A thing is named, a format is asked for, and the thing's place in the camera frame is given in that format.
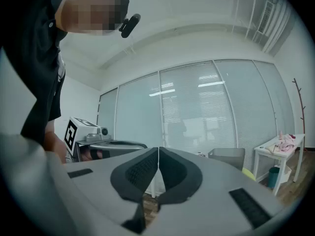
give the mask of ceiling light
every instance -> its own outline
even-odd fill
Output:
[[[206,83],[206,84],[200,84],[198,85],[199,88],[212,86],[212,85],[220,85],[223,84],[225,81],[219,81],[219,82],[212,82],[212,83]]]
[[[166,91],[162,91],[162,92],[152,93],[152,94],[149,94],[149,96],[156,96],[156,95],[164,94],[164,93],[168,93],[168,92],[175,92],[175,89],[166,90]]]

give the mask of pink object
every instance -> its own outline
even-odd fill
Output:
[[[295,144],[293,138],[290,135],[284,135],[277,146],[279,147],[280,151],[287,152],[292,150]]]

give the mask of coat rack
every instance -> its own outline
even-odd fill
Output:
[[[297,91],[298,91],[298,93],[299,93],[300,102],[301,102],[301,108],[302,108],[302,117],[300,117],[300,118],[303,120],[303,134],[305,134],[305,119],[304,119],[304,109],[305,109],[305,106],[303,106],[302,97],[301,97],[301,93],[300,93],[300,91],[301,91],[302,88],[299,88],[299,87],[298,87],[295,78],[294,78],[294,81],[292,81],[292,82],[295,83],[296,88],[297,88]],[[307,151],[307,149],[305,149],[305,137],[304,137],[304,143],[303,143],[303,150]]]

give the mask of air vent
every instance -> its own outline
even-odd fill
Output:
[[[272,12],[272,8],[273,8],[273,4],[271,2],[267,2],[266,4],[266,8],[264,10],[264,14],[262,16],[259,28],[258,28],[258,32],[260,32],[261,34],[264,34],[265,31],[267,30],[266,26],[268,24],[271,12]]]
[[[243,188],[230,191],[229,194],[254,229],[271,219],[264,209]]]

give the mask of white box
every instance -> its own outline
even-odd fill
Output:
[[[284,173],[283,175],[281,176],[281,179],[280,179],[280,183],[285,183],[289,180],[289,177],[290,177],[290,174],[292,172],[292,169],[290,169],[287,165],[285,166],[285,169],[284,169]]]
[[[100,126],[90,123],[87,120],[70,117],[64,134],[64,143],[71,155],[73,155],[75,142],[84,140],[88,134],[96,134],[98,128]]]

